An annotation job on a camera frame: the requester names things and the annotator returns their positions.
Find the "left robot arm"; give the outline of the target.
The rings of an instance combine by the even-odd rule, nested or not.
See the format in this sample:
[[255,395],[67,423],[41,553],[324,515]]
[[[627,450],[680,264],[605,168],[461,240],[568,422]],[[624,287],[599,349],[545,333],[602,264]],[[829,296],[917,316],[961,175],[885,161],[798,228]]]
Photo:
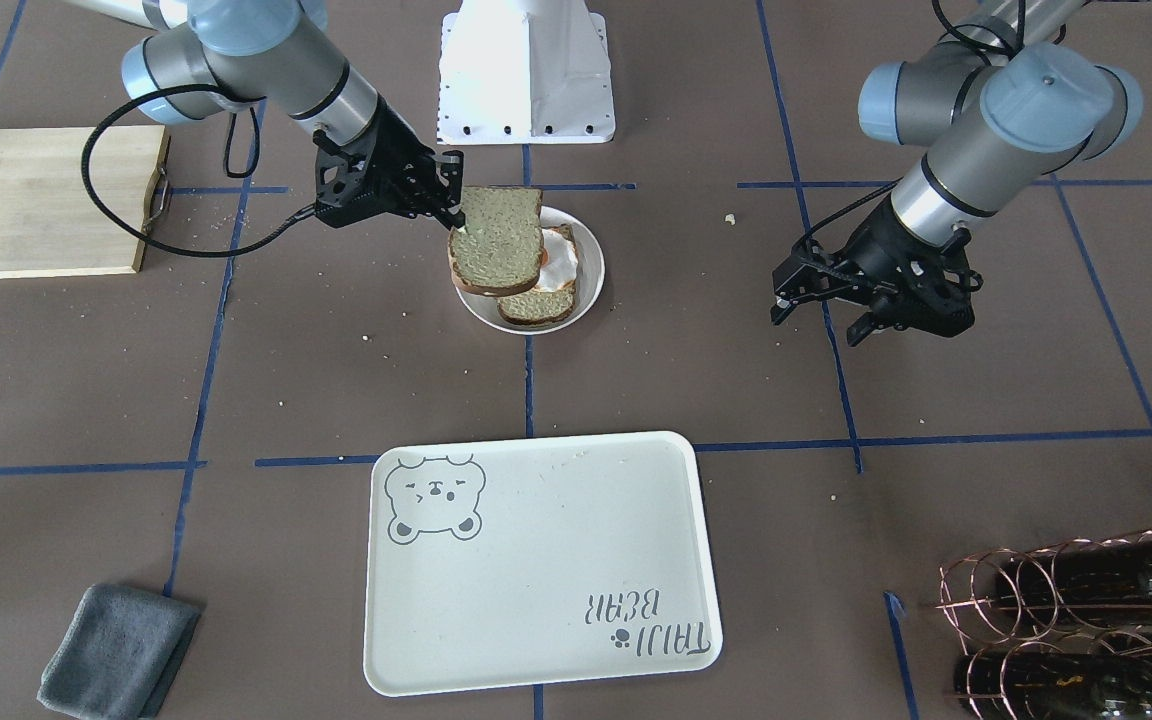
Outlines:
[[983,285],[967,256],[975,229],[1026,185],[1102,158],[1138,127],[1132,74],[1064,46],[1079,1],[984,1],[915,61],[879,65],[858,99],[861,131],[923,151],[901,179],[869,192],[872,210],[829,251],[810,227],[773,270],[771,320],[797,306],[863,306],[847,344],[887,329],[954,338],[973,325]]

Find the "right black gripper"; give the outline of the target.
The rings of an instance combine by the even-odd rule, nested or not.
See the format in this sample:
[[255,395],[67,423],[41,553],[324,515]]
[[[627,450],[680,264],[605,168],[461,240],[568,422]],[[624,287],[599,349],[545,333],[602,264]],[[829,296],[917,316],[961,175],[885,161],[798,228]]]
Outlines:
[[381,214],[431,217],[448,232],[465,227],[461,209],[465,152],[434,154],[380,99],[361,137],[339,145],[324,129],[317,146],[314,217],[333,228]]

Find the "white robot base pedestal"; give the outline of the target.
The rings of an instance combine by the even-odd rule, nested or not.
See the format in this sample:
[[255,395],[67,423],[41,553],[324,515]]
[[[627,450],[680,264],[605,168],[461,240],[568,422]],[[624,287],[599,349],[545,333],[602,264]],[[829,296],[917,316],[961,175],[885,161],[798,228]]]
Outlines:
[[444,15],[439,73],[442,145],[616,135],[607,24],[584,1],[463,1]]

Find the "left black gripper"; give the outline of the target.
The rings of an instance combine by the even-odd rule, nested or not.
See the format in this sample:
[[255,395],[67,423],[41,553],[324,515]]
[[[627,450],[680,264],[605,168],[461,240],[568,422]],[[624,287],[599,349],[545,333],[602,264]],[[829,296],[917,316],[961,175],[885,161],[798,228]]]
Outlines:
[[[797,306],[846,300],[867,306],[846,329],[846,344],[859,346],[887,329],[957,336],[975,323],[972,296],[983,286],[967,259],[972,233],[952,232],[946,247],[929,247],[899,222],[888,191],[874,190],[812,225],[774,270],[771,323],[781,325]],[[820,247],[817,232],[869,200],[877,209],[838,252]]]

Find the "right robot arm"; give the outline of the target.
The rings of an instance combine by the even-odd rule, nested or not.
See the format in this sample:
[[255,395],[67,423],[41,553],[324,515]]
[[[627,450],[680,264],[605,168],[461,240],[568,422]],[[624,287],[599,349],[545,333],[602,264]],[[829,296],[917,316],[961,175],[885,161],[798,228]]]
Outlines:
[[314,217],[380,214],[460,228],[463,156],[438,156],[326,36],[320,1],[88,1],[154,35],[122,60],[128,94],[165,126],[266,99],[317,146]]

